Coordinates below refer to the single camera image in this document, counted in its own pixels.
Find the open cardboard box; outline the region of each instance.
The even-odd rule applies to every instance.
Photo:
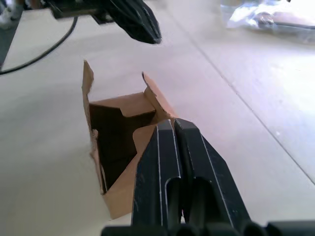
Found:
[[[94,74],[84,61],[83,105],[101,193],[116,219],[132,211],[137,164],[157,123],[177,118],[153,80],[144,92],[89,102]]]

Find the black cable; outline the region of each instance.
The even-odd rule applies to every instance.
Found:
[[[8,69],[8,70],[0,71],[0,75],[5,75],[5,74],[12,73],[12,72],[16,72],[18,70],[22,70],[25,67],[33,65],[34,63],[38,62],[39,60],[41,60],[44,57],[46,57],[47,55],[49,55],[51,52],[53,52],[55,49],[57,49],[60,45],[62,45],[62,43],[65,42],[65,40],[67,38],[69,38],[69,36],[74,31],[75,26],[77,25],[77,22],[78,22],[78,17],[74,17],[72,25],[71,25],[69,31],[54,46],[52,46],[50,49],[48,49],[47,51],[45,51],[44,53],[42,53],[38,57],[34,58],[33,60],[30,60],[30,61],[28,61],[28,62],[26,62],[26,63],[24,63],[22,65],[16,66],[16,67]]]

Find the brown cardboard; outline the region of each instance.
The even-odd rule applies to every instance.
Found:
[[[89,102],[94,74],[84,61],[82,93],[91,157],[113,219],[132,211],[137,164],[156,124],[177,117],[154,81],[145,73],[142,77],[144,92]]]

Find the clear plastic bag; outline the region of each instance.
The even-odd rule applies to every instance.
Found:
[[[314,9],[315,0],[256,0],[244,1],[239,6],[221,4],[227,28],[246,26],[271,30],[312,44],[315,43]]]

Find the white table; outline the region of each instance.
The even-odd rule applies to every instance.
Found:
[[[149,5],[161,45],[82,17],[47,58],[0,77],[2,235],[96,236],[105,224],[130,221],[108,221],[99,195],[82,105],[83,59],[94,70],[94,99],[142,91],[146,71],[226,160],[254,221],[315,219],[314,48],[226,30],[218,1]],[[47,10],[24,13],[3,69],[45,51],[70,25]]]

